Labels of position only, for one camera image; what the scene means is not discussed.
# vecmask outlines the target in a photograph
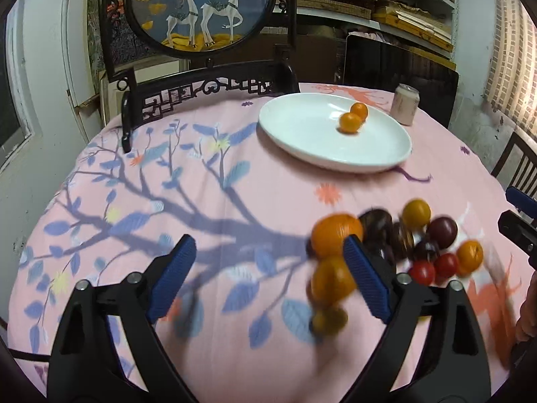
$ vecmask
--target window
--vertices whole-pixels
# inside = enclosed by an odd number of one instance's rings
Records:
[[[0,166],[24,140],[24,131],[13,103],[7,73],[6,25],[6,17],[0,19]]]

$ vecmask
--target drink can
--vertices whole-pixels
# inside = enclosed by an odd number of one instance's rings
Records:
[[[395,90],[390,116],[404,126],[411,126],[420,104],[420,93],[412,86],[400,84]]]

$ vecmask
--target tablecloth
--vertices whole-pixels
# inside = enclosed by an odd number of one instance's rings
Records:
[[[301,90],[349,96],[383,110],[393,99],[383,91],[333,85],[302,84]],[[420,197],[434,215],[457,220],[454,247],[468,237],[484,246],[485,265],[463,284],[498,388],[532,274],[523,253],[498,233],[500,213],[512,209],[500,184],[420,110],[407,128],[413,150],[403,165],[375,175],[319,169],[277,148],[257,126],[267,101],[239,91],[189,100],[177,113],[138,128],[128,154],[121,149],[119,118],[101,131],[22,252],[9,346],[49,354],[76,281],[119,282],[144,271],[187,233],[197,241],[197,258],[156,331],[199,401],[339,402],[384,325],[356,291],[343,303],[349,321],[337,337],[310,333],[306,285],[315,262],[305,251],[308,235],[330,213],[380,206],[397,215]],[[119,319],[109,322],[123,369],[143,387]],[[418,325],[396,388],[412,377],[426,326]],[[44,392],[46,364],[20,364]]]

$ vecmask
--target white deer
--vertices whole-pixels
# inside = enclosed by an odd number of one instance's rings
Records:
[[[213,14],[219,16],[226,16],[229,19],[229,25],[223,25],[223,29],[229,29],[229,42],[233,42],[233,28],[239,26],[242,21],[242,15],[238,11],[238,0],[229,0],[226,4],[216,4],[208,2],[201,6],[203,12],[203,19],[201,20],[201,31],[203,33],[203,39],[205,40],[205,45],[214,44],[213,38],[210,36],[209,28],[207,24],[209,19]],[[239,21],[237,24],[233,24],[234,18],[238,18]]]
[[[183,6],[183,3],[185,0],[180,0],[181,4],[179,5],[179,8]],[[177,18],[175,16],[169,16],[166,18],[166,21],[168,21],[168,31],[167,31],[167,39],[168,39],[168,45],[171,48],[174,48],[174,43],[171,39],[171,32],[173,29],[175,29],[176,25],[178,24],[188,24],[190,26],[190,33],[189,33],[189,45],[196,48],[196,39],[195,39],[195,24],[198,22],[198,8],[196,7],[196,4],[194,3],[194,0],[186,0],[189,4],[189,12],[186,14],[184,18]]]

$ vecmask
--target cable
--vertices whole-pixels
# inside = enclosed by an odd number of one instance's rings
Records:
[[[34,353],[25,353],[24,351],[9,349],[9,353],[15,359],[22,359],[23,361],[31,362],[50,362],[50,355],[37,355]]]

